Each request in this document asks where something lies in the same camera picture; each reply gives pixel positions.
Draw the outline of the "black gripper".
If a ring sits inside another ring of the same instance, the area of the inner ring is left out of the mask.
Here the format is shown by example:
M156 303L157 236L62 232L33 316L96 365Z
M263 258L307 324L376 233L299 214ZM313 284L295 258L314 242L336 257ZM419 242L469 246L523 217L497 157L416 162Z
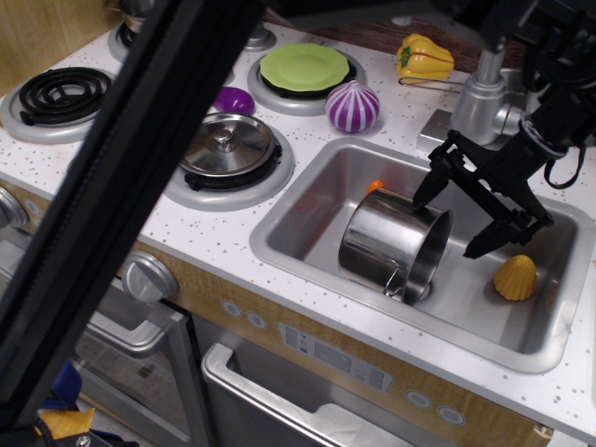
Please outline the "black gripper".
M492 151L451 129L428 158L430 171L413 195L415 210L455 183L491 218L467 245L466 258L478 259L507 244L525 245L538 230L553 225L528 184L547 157L524 132Z

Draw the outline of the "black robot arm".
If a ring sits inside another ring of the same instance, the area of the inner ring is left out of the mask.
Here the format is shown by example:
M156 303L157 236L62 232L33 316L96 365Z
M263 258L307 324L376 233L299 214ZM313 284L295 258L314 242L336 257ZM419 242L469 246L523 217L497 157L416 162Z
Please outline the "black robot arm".
M553 219L528 180L539 169L551 175L555 162L578 150L582 163L595 143L595 4L592 1L436 1L441 24L486 50L510 41L525 47L524 86L539 93L539 106L521 118L517 132L499 150L480 138L448 131L429 155L430 171L413 196L423 208L455 183L492 222L467 245L477 259L502 246L524 245Z

